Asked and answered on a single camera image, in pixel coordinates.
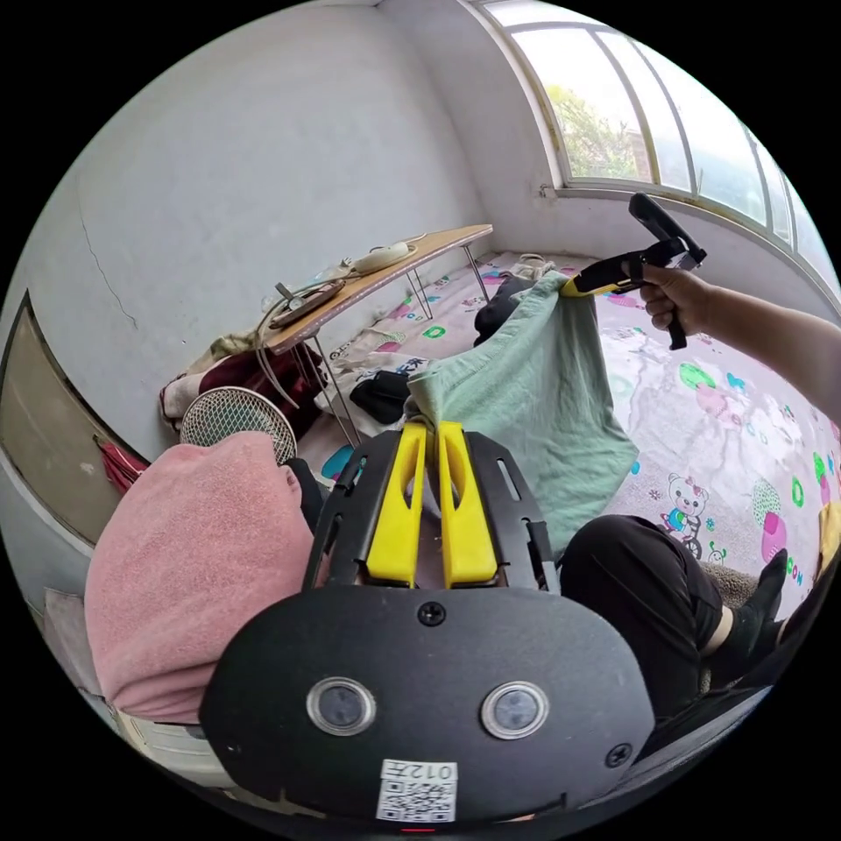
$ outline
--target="pink towel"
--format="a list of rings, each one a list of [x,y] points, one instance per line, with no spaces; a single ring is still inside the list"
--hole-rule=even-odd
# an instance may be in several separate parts
[[[90,563],[85,621],[106,700],[196,724],[224,648],[300,591],[312,542],[270,436],[169,449],[128,490]]]

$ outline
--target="window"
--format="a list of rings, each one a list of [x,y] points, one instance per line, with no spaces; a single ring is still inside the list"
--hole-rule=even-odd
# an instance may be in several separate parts
[[[539,0],[473,0],[540,80],[565,187],[692,200],[790,254],[841,295],[800,197],[765,146],[698,80],[610,26]]]

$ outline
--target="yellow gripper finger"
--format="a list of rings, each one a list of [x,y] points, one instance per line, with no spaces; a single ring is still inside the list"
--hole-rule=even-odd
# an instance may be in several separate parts
[[[497,574],[497,559],[462,425],[442,423],[437,444],[444,584],[488,583]]]
[[[427,428],[421,423],[407,423],[400,436],[366,562],[368,575],[378,581],[414,587],[426,449]],[[412,479],[412,502],[408,505],[406,489]]]
[[[590,289],[589,292],[581,292],[578,289],[576,281],[579,275],[570,278],[562,287],[560,295],[562,298],[587,298],[590,295],[602,295],[606,292],[620,292],[622,287],[615,283],[609,283],[606,286],[601,286],[599,289]]]

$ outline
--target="green cloth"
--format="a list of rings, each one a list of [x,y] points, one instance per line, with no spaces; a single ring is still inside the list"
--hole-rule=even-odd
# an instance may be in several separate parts
[[[455,421],[506,447],[555,553],[605,509],[638,455],[613,414],[595,301],[561,298],[565,280],[549,272],[490,339],[410,377],[406,404],[410,421]]]

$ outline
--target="cartoon bear print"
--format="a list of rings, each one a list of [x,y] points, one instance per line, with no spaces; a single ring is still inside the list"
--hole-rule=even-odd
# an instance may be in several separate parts
[[[716,542],[710,541],[710,555],[707,558],[707,563],[717,563],[719,566],[724,566],[724,559],[727,557],[726,549],[716,549]]]
[[[695,484],[692,477],[678,473],[668,476],[668,497],[674,508],[668,514],[661,514],[663,526],[700,561],[702,556],[698,533],[701,531],[701,515],[710,494]]]

